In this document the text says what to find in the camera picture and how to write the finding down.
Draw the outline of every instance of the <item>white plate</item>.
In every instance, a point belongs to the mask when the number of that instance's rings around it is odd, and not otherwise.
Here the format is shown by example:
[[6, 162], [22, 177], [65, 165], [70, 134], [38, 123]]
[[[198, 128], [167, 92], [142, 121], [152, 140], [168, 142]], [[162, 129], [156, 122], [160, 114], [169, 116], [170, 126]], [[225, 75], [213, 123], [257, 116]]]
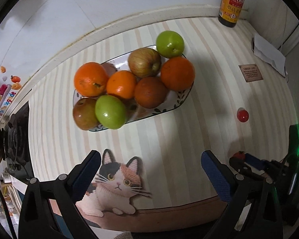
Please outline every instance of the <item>white plate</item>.
[[[148, 46], [149, 48], [155, 49], [156, 46]], [[121, 70], [130, 70], [128, 67], [128, 57], [131, 52], [126, 53], [124, 55], [118, 56], [116, 58], [113, 58], [107, 62], [102, 63], [102, 66], [105, 68], [106, 72], [108, 73], [109, 76], [111, 76], [114, 72], [116, 71], [121, 71]], [[162, 57], [162, 65], [168, 60], [165, 57]], [[169, 91], [166, 97], [166, 100], [160, 104], [158, 107], [155, 109], [145, 109], [138, 105], [134, 99], [130, 100], [128, 103], [126, 103], [126, 107], [128, 109], [128, 121], [125, 123], [131, 123], [137, 120], [149, 118], [158, 114], [162, 114], [165, 112], [172, 111], [174, 109], [177, 109], [179, 106], [183, 104], [183, 102], [186, 100], [189, 92], [191, 91], [192, 86], [190, 89], [181, 91], [181, 92], [174, 92], [174, 91]], [[81, 94], [77, 92], [77, 90], [74, 90], [73, 94], [73, 106], [76, 104], [76, 102], [83, 98]], [[101, 130], [107, 129], [103, 125], [99, 125], [94, 129], [91, 129], [90, 131], [97, 132]]]

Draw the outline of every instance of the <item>orange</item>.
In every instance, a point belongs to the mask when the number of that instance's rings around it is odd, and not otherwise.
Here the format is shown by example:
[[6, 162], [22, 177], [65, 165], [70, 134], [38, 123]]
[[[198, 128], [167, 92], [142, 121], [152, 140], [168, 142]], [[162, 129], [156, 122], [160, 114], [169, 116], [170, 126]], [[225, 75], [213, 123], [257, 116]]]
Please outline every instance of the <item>orange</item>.
[[145, 77], [136, 85], [134, 96], [142, 107], [153, 109], [165, 101], [167, 93], [168, 89], [158, 77]]
[[161, 80], [170, 90], [179, 92], [189, 89], [194, 79], [194, 66], [184, 57], [171, 58], [162, 66]]
[[109, 79], [103, 66], [89, 62], [82, 65], [74, 76], [75, 89], [85, 97], [97, 97], [105, 91]]
[[122, 70], [114, 73], [108, 80], [106, 91], [119, 99], [129, 100], [134, 97], [137, 80], [130, 71]]

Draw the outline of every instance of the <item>cat face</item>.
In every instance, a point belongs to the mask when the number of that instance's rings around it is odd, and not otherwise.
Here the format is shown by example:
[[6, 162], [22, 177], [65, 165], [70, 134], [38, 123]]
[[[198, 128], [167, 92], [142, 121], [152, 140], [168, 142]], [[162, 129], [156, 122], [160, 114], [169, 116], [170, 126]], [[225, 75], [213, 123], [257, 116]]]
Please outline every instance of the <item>cat face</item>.
[[140, 159], [133, 157], [127, 164], [115, 161], [110, 150], [106, 149], [102, 157], [102, 166], [96, 180], [112, 193], [124, 197], [136, 195], [141, 188], [139, 176]]

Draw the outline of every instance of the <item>blue gripper pad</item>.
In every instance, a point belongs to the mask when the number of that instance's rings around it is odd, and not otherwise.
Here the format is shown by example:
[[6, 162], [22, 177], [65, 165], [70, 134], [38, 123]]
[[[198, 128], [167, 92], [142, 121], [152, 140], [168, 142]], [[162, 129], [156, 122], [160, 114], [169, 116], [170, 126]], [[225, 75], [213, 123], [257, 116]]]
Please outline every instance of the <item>blue gripper pad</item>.
[[202, 153], [201, 164], [219, 198], [222, 201], [230, 202], [237, 184], [234, 174], [228, 166], [221, 164], [210, 150]]
[[98, 151], [92, 150], [83, 162], [76, 165], [69, 173], [68, 185], [71, 188], [73, 203], [83, 199], [100, 166], [101, 155]]
[[252, 156], [250, 154], [245, 154], [245, 162], [252, 167], [256, 168], [257, 170], [261, 171], [265, 168], [265, 165], [262, 160], [259, 160], [257, 157]]

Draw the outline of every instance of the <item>cat ear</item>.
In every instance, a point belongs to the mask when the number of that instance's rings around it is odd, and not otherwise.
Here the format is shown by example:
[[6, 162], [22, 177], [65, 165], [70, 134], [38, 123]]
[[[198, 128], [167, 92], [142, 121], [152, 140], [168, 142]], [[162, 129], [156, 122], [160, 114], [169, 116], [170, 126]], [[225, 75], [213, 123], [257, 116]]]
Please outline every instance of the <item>cat ear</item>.
[[115, 158], [110, 149], [105, 149], [102, 156], [102, 164], [115, 162]]
[[131, 169], [136, 174], [139, 174], [139, 172], [140, 172], [140, 163], [141, 163], [141, 159], [137, 156], [134, 156], [133, 158], [131, 158], [128, 161], [128, 163], [126, 164], [126, 167]]

